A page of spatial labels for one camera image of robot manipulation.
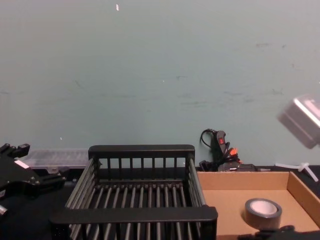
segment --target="metal bar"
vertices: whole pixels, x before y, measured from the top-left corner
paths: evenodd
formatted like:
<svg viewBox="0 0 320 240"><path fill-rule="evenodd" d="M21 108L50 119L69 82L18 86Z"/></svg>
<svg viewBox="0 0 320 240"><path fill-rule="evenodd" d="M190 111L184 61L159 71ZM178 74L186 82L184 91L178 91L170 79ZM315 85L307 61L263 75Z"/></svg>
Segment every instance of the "metal bar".
<svg viewBox="0 0 320 240"><path fill-rule="evenodd" d="M200 182L199 182L199 179L198 179L198 175L197 175L197 172L196 172L195 163L194 163L192 158L190 159L190 167L189 167L189 169L190 169L190 173L193 175L193 181L195 183L195 187L197 188L197 191L198 191L199 196L200 196L200 203L201 203L201 205L205 205L206 204L205 196L204 196L204 193L202 191L202 188L201 188L201 185L200 185Z"/></svg>
<svg viewBox="0 0 320 240"><path fill-rule="evenodd" d="M105 201L104 201L104 205L103 205L104 209L107 208L107 205L108 205L108 202L109 202L109 198L110 198L110 195L111 195L111 191L112 191L112 186L109 186L109 189L108 189L108 192L106 194ZM103 231L102 231L102 228L100 226L99 226L99 228L97 227L95 229L93 240L97 240L99 234L100 234L100 236L103 237L103 235L102 235Z"/></svg>
<svg viewBox="0 0 320 240"><path fill-rule="evenodd" d="M96 200L95 205L93 207L94 209L98 208L103 193L104 193L104 188L101 187L98 199ZM88 226L86 227L86 234L89 234L90 228L91 228L91 224L88 224Z"/></svg>
<svg viewBox="0 0 320 240"><path fill-rule="evenodd" d="M160 187L156 188L156 207L160 208ZM161 240L161 226L160 222L156 223L156 239Z"/></svg>
<svg viewBox="0 0 320 240"><path fill-rule="evenodd" d="M164 187L164 206L166 208L169 207L169 196L168 196L168 187ZM165 239L171 239L171 223L166 222L164 224L164 231L165 231Z"/></svg>
<svg viewBox="0 0 320 240"><path fill-rule="evenodd" d="M119 179L122 179L122 161L121 158L118 158L119 162Z"/></svg>
<svg viewBox="0 0 320 240"><path fill-rule="evenodd" d="M134 207L135 204L135 196L136 196L136 187L134 186L132 189L132 196L131 196L131 202L130 202L130 208ZM130 228L131 228L131 223L128 223L125 231L125 240L129 240L129 235L130 235Z"/></svg>
<svg viewBox="0 0 320 240"><path fill-rule="evenodd" d="M189 184L189 188L190 188L190 195L191 195L191 197L193 198L193 200L194 200L194 207L200 207L200 204L199 204L199 200L198 200L198 198L197 198L197 195L196 195L196 193L195 193L195 190L194 190L194 186L193 186L193 184L191 183L191 180L189 179L188 180L188 184Z"/></svg>
<svg viewBox="0 0 320 240"><path fill-rule="evenodd" d="M86 225L81 224L82 240L87 240Z"/></svg>
<svg viewBox="0 0 320 240"><path fill-rule="evenodd" d="M149 187L149 192L148 192L148 208L152 207L152 187ZM146 224L146 239L151 240L151 224L148 222Z"/></svg>
<svg viewBox="0 0 320 240"><path fill-rule="evenodd" d="M177 179L177 158L174 158L173 178Z"/></svg>
<svg viewBox="0 0 320 240"><path fill-rule="evenodd" d="M95 184L95 182L92 182L91 188L89 188L89 189L92 189L91 193L90 193L90 190L88 190L86 192L86 194L83 197L83 202L79 202L81 204L79 206L76 206L76 209L83 209L83 208L86 209L86 208L88 208L88 206L90 205L90 203L92 201L92 198L94 197L94 194L95 194L94 184ZM81 227L80 225L72 226L72 233L71 233L71 238L72 239L77 239L77 237L79 235L80 227Z"/></svg>
<svg viewBox="0 0 320 240"><path fill-rule="evenodd" d="M141 158L141 179L144 179L144 159Z"/></svg>
<svg viewBox="0 0 320 240"><path fill-rule="evenodd" d="M194 195L192 193L192 189L191 189L191 183L190 180L188 180L188 185L189 185L189 193L190 193L190 198L191 198L191 202L192 202L192 206L197 207L198 203L196 202ZM200 233L200 225L198 224L198 222L195 223L195 228L196 228L196 233L198 236L198 239L200 239L201 233Z"/></svg>
<svg viewBox="0 0 320 240"><path fill-rule="evenodd" d="M193 192L193 196L196 199L197 202L197 207L201 206L201 201L200 201L200 196L198 194L198 192L196 191L196 187L195 187L195 183L193 181L193 177L191 176L191 174L189 173L189 180L190 182L190 186L192 187L192 192Z"/></svg>
<svg viewBox="0 0 320 240"><path fill-rule="evenodd" d="M108 163L108 179L111 179L111 161L110 158L107 159Z"/></svg>
<svg viewBox="0 0 320 240"><path fill-rule="evenodd" d="M118 186L116 188L115 191L115 195L114 195L114 199L113 199L113 204L112 204L112 208L114 209L117 205L117 201L118 201L118 196L119 196L119 192L120 192L120 187ZM104 240L107 240L110 234L110 228L111 228L111 223L108 223L105 229L105 234L104 234Z"/></svg>
<svg viewBox="0 0 320 240"><path fill-rule="evenodd" d="M167 186L164 187L164 206L166 208L169 207L169 196L168 196L168 187Z"/></svg>
<svg viewBox="0 0 320 240"><path fill-rule="evenodd" d="M89 170L93 170L92 164L93 164L93 158L91 158L89 160L89 164L85 167L85 169L83 170L75 188L73 189L68 201L66 202L65 206L67 208L70 207L71 203L74 201L75 195L78 193L80 185L83 183L83 179L85 178L85 176L88 174Z"/></svg>
<svg viewBox="0 0 320 240"><path fill-rule="evenodd" d="M132 159L132 157L131 157L131 158L130 158L130 176L131 176L131 179L134 178L133 173L132 173L133 168L134 168L134 164L133 164L133 159Z"/></svg>
<svg viewBox="0 0 320 240"><path fill-rule="evenodd" d="M173 206L175 208L177 208L178 207L178 205L177 205L177 192L176 192L175 186L173 186L173 188L172 188L172 193L173 193ZM182 240L180 222L177 222L175 225L176 225L176 238L178 240Z"/></svg>
<svg viewBox="0 0 320 240"><path fill-rule="evenodd" d="M156 167L155 167L155 158L152 158L152 179L155 179L155 171L156 171Z"/></svg>
<svg viewBox="0 0 320 240"><path fill-rule="evenodd" d="M163 158L163 179L166 179L166 158Z"/></svg>
<svg viewBox="0 0 320 240"><path fill-rule="evenodd" d="M181 193L181 199L182 199L182 206L186 207L187 203L186 203L186 198L185 198L185 193L184 193L184 187L180 186L180 193ZM189 240L192 240L192 233L191 233L191 229L190 229L190 223L188 222L186 226L184 226L185 228L187 227L187 236Z"/></svg>
<svg viewBox="0 0 320 240"><path fill-rule="evenodd" d="M139 208L142 208L143 200L144 200L144 187L141 187L140 188ZM136 227L136 238L138 240L140 239L140 232L141 232L141 223L138 223L137 227Z"/></svg>
<svg viewBox="0 0 320 240"><path fill-rule="evenodd" d="M74 209L74 208L78 208L80 206L81 203L84 202L85 198L83 197L83 193L87 193L88 192L88 188L92 185L95 184L93 182L94 180L94 175L91 175L90 180L88 180L80 189L80 193L75 197L74 202L71 204L70 208Z"/></svg>
<svg viewBox="0 0 320 240"><path fill-rule="evenodd" d="M89 181L90 176L91 176L91 179L93 180L93 177L94 177L94 175L93 175L94 167L92 167L91 169L92 169L92 170L90 170L90 171L87 173L87 175L84 177L83 182L78 182L78 184L80 184L80 187L79 187L78 192L74 195L73 201L69 202L69 204L68 204L68 207L69 207L70 209L73 209L73 208L77 205L79 199L82 197L82 194L83 194L83 192L84 192L84 188L86 188L86 187L90 184L90 181Z"/></svg>
<svg viewBox="0 0 320 240"><path fill-rule="evenodd" d="M122 208L122 209L125 208L125 205L126 205L127 193L128 193L128 188L126 187L126 188L124 189L123 198L122 198L122 202L121 202L121 208ZM120 240L120 238L117 238L117 235L116 235L116 236L114 237L114 240L117 240L117 239Z"/></svg>

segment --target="black clamp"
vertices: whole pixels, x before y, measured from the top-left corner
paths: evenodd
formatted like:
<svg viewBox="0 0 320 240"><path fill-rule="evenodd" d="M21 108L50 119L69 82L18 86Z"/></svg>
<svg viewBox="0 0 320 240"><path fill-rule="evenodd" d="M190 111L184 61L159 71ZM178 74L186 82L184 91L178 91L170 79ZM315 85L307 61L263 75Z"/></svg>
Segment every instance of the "black clamp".
<svg viewBox="0 0 320 240"><path fill-rule="evenodd" d="M261 229L259 232L239 235L238 240L319 240L320 231L296 232L292 225L279 229Z"/></svg>
<svg viewBox="0 0 320 240"><path fill-rule="evenodd" d="M29 144L0 147L0 200L18 194L36 197L60 189L66 178L60 173L38 176L28 165L15 158L28 155Z"/></svg>

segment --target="black cable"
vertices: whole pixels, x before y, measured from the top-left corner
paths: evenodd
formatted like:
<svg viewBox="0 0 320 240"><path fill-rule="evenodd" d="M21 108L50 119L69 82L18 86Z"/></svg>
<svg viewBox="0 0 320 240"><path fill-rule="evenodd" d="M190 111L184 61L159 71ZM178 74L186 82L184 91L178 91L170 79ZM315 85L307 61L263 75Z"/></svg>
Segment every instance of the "black cable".
<svg viewBox="0 0 320 240"><path fill-rule="evenodd" d="M201 133L201 135L200 135L200 141L203 142L203 144L206 145L207 147L212 148L208 143L205 142L205 140L204 140L204 134L205 134L205 133L211 133L211 134L214 135L216 132L217 132L217 131L215 131L215 130L213 130L213 129L210 129L210 128L204 130L204 131Z"/></svg>
<svg viewBox="0 0 320 240"><path fill-rule="evenodd" d="M230 147L230 142L228 141L228 142L225 144L225 150L224 150L224 153L223 153L223 158L230 153L230 152L228 153L229 147Z"/></svg>

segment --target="clear plastic container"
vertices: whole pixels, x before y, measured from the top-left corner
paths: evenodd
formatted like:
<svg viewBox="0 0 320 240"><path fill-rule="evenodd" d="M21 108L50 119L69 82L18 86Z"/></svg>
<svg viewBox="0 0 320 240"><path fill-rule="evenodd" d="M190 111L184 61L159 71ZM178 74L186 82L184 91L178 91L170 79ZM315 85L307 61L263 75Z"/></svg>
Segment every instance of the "clear plastic container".
<svg viewBox="0 0 320 240"><path fill-rule="evenodd" d="M49 174L62 167L83 169L89 163L86 148L35 149L21 160L32 169L46 169Z"/></svg>

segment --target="white plastic part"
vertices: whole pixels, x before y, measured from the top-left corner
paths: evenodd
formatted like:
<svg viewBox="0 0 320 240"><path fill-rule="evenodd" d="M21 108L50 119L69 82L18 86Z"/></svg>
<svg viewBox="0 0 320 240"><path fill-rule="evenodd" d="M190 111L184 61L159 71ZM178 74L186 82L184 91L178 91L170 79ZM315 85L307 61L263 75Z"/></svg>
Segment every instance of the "white plastic part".
<svg viewBox="0 0 320 240"><path fill-rule="evenodd" d="M308 162L302 162L299 166L292 166L292 165L286 165L286 164L281 164L281 163L276 163L275 166L287 168L287 169L298 169L299 172L301 172L303 169L305 169L315 182L319 181L319 179L314 174L314 172L309 168Z"/></svg>

